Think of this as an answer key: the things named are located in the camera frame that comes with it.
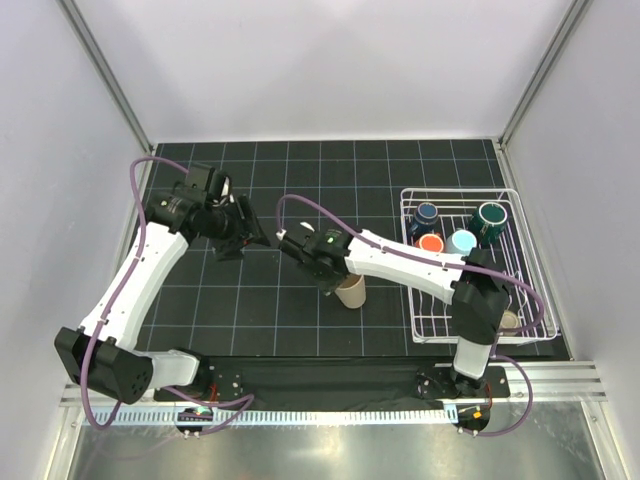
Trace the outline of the tall beige cup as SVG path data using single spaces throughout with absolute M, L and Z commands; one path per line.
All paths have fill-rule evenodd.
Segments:
M 359 309 L 366 302 L 365 277 L 362 275 L 349 275 L 344 282 L 335 290 L 344 307 L 348 309 Z

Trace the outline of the orange mug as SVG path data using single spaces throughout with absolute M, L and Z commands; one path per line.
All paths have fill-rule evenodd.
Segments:
M 445 243 L 439 234 L 426 233 L 415 242 L 415 246 L 421 250 L 442 253 L 445 248 Z

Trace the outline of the dark blue mug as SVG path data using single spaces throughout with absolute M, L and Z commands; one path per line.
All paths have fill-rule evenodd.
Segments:
M 416 242 L 425 234 L 435 231 L 438 222 L 438 209 L 431 202 L 422 202 L 415 207 L 411 215 L 408 235 L 412 242 Z

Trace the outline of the light blue mug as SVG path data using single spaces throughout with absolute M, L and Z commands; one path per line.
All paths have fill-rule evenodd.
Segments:
M 445 252 L 447 254 L 467 256 L 477 245 L 477 239 L 472 232 L 466 229 L 459 229 L 446 239 Z

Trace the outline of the dark green mug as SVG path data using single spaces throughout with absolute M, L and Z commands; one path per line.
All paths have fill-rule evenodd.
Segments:
M 473 212 L 468 230 L 476 237 L 481 247 L 494 245 L 508 223 L 508 212 L 497 202 L 485 202 Z

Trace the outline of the small grey-beige mug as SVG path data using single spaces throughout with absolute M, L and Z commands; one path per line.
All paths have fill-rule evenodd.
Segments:
M 515 335 L 514 329 L 520 327 L 521 321 L 519 316 L 511 310 L 505 310 L 500 321 L 500 330 L 506 335 Z

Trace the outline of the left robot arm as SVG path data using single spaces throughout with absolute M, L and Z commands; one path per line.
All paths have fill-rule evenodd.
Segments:
M 209 361 L 180 349 L 139 353 L 144 319 L 167 276 L 198 238 L 218 261 L 239 260 L 250 244 L 268 245 L 255 210 L 233 192 L 229 174 L 196 165 L 170 192 L 139 208 L 133 245 L 103 297 L 75 329 L 62 328 L 54 347 L 71 381 L 131 405 L 150 390 L 173 387 L 190 400 L 208 395 Z

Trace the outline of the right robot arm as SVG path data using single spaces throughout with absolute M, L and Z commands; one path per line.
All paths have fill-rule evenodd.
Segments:
M 380 237 L 369 230 L 315 230 L 306 223 L 277 233 L 278 248 L 325 295 L 352 277 L 375 277 L 423 292 L 448 306 L 458 340 L 449 377 L 458 395 L 482 393 L 486 367 L 509 303 L 506 282 L 491 257 L 435 253 Z

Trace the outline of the black grid mat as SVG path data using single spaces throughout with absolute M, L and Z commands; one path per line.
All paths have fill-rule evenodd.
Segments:
M 185 168 L 228 172 L 273 235 L 278 201 L 288 226 L 327 228 L 316 205 L 355 227 L 400 240 L 400 197 L 429 188 L 432 199 L 493 197 L 504 178 L 490 140 L 165 143 L 142 168 L 144 199 L 168 193 Z M 444 334 L 446 308 L 381 279 L 366 282 L 357 310 L 322 294 L 275 245 L 249 247 L 218 262 L 195 240 L 154 298 L 140 351 L 187 348 L 213 356 L 442 356 L 451 344 L 418 344 L 412 334 Z

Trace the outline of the left aluminium frame post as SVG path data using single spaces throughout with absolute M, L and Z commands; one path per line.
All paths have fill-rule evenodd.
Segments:
M 77 2 L 73 0 L 57 0 L 56 4 L 65 16 L 90 63 L 100 77 L 107 93 L 115 103 L 125 124 L 140 145 L 142 151 L 144 153 L 151 153 L 154 144 L 144 131 L 142 124 L 135 114 L 131 103 L 117 80 Z

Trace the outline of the aluminium frame post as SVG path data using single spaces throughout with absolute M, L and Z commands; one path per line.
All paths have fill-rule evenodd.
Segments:
M 117 80 L 77 2 L 73 0 L 57 0 L 56 4 L 65 16 L 90 63 L 100 77 L 107 93 L 115 103 L 125 124 L 140 145 L 142 151 L 144 153 L 151 153 L 154 144 L 144 131 L 142 124 L 135 114 L 131 103 Z
M 502 134 L 498 137 L 497 142 L 501 150 L 505 150 L 514 137 L 591 4 L 591 0 L 573 0 L 570 2 Z

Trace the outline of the right aluminium frame post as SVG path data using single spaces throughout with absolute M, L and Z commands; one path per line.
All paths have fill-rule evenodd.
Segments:
M 591 4 L 591 0 L 573 0 L 570 2 L 502 134 L 498 137 L 497 142 L 501 150 L 505 150 L 514 137 Z

